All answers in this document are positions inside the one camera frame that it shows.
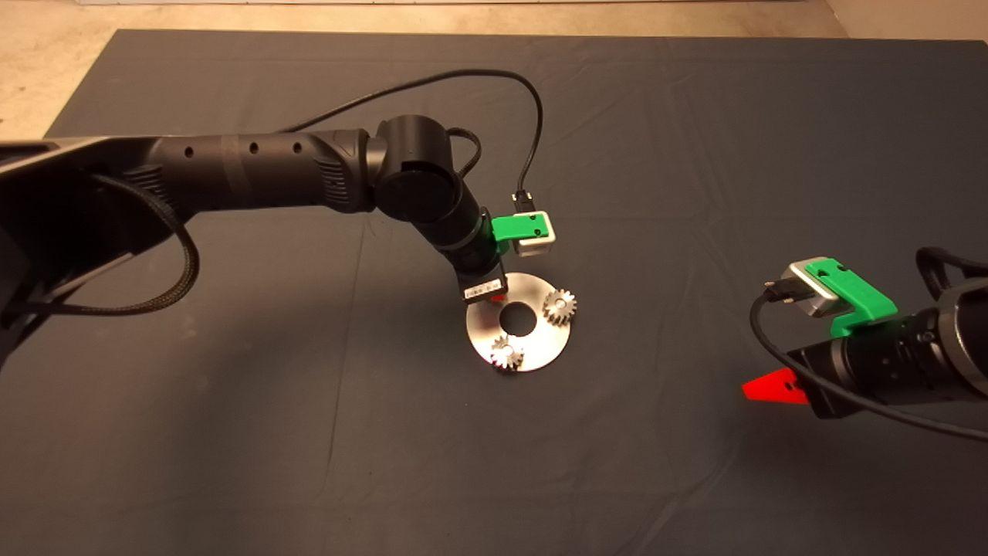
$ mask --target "silver disc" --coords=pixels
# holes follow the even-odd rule
[[[501,328],[501,310],[512,303],[522,303],[535,312],[535,329],[524,336],[512,336],[512,346],[522,349],[524,357],[517,372],[540,369],[555,359],[569,340],[570,324],[552,324],[542,315],[545,297],[555,291],[552,284],[532,274],[509,272],[508,293],[501,303],[482,301],[466,307],[466,334],[473,349],[484,361],[492,363],[494,340],[508,333]]]

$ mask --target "floor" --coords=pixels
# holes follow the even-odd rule
[[[0,140],[44,135],[116,29],[988,39],[982,0],[79,6],[0,0]]]

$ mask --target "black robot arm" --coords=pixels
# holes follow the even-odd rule
[[[842,283],[835,279],[833,265],[829,274],[806,272],[819,265],[821,258],[790,264],[781,279],[766,283],[765,293],[752,306],[752,331],[785,368],[747,383],[746,396],[807,404],[820,418],[847,417],[866,410],[926,430],[988,442],[986,430],[893,408],[988,401],[988,264],[923,247],[916,262],[937,300],[934,307],[894,317],[892,305],[893,311],[884,317],[860,319],[850,328],[833,327],[840,333],[832,339],[783,351],[762,330],[759,313],[765,304],[783,301],[822,317],[846,312],[850,308],[846,302],[855,297],[845,299],[831,288]],[[959,271],[964,281],[951,284],[949,267]],[[857,280],[857,275],[843,265],[836,266],[836,273],[853,275]],[[845,279],[844,283],[853,281]],[[864,300],[858,295],[854,311],[866,308]]]
[[[373,137],[352,130],[7,144],[0,145],[0,363],[32,317],[11,308],[70,292],[175,231],[148,216],[141,195],[180,223],[207,211],[377,208],[410,223],[450,262],[465,301],[504,292],[491,219],[453,169],[450,134],[424,116],[383,122]],[[500,288],[476,288],[498,279]]]

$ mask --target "gear teeth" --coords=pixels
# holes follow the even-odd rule
[[[504,373],[514,373],[525,359],[525,351],[517,346],[517,340],[511,335],[502,335],[491,345],[491,364]]]
[[[556,326],[568,324],[576,314],[576,296],[569,290],[554,290],[542,302],[542,315]]]

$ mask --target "metal gear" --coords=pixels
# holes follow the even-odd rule
[[[525,358],[525,351],[518,346],[512,335],[502,335],[491,345],[491,364],[499,371],[513,373],[518,370]]]
[[[576,296],[569,290],[555,290],[545,296],[542,303],[542,315],[557,326],[569,323],[576,314]]]

